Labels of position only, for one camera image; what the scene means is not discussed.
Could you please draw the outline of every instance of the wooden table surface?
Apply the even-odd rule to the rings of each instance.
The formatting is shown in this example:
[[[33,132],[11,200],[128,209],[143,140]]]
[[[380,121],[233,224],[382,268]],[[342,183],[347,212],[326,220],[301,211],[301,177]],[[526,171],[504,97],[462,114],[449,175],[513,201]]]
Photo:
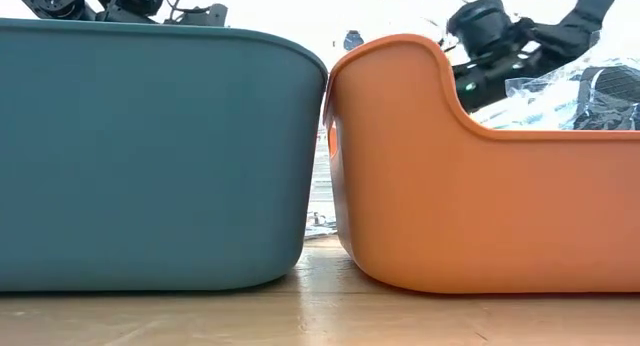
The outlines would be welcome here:
[[[0,297],[0,346],[640,345],[640,297],[444,297],[368,279],[335,239],[240,293]]]

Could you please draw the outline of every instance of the black equipment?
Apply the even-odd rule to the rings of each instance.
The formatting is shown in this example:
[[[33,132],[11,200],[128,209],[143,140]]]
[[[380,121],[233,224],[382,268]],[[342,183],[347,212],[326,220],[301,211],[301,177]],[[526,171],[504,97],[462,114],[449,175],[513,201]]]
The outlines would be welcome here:
[[[447,23],[471,60],[454,65],[456,91],[467,112],[506,97],[505,81],[537,78],[582,56],[592,45],[615,0],[577,0],[557,25],[529,18],[512,22],[502,0],[477,0],[462,6]],[[530,42],[539,47],[523,49]]]
[[[41,19],[104,21],[126,23],[156,23],[150,17],[157,14],[164,0],[98,0],[104,11],[95,12],[85,0],[22,0]],[[165,24],[223,26],[227,8],[215,4],[207,8],[180,9],[171,5],[172,16]],[[182,12],[173,19],[173,12]]]

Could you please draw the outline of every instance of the plastic wrap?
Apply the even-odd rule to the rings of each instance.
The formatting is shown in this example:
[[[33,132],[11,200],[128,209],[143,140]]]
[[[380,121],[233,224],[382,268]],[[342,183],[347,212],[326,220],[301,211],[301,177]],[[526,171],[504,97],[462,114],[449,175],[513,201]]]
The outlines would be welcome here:
[[[507,80],[508,98],[472,117],[495,129],[640,129],[640,37],[627,35],[633,26],[597,33],[587,53],[543,77]]]

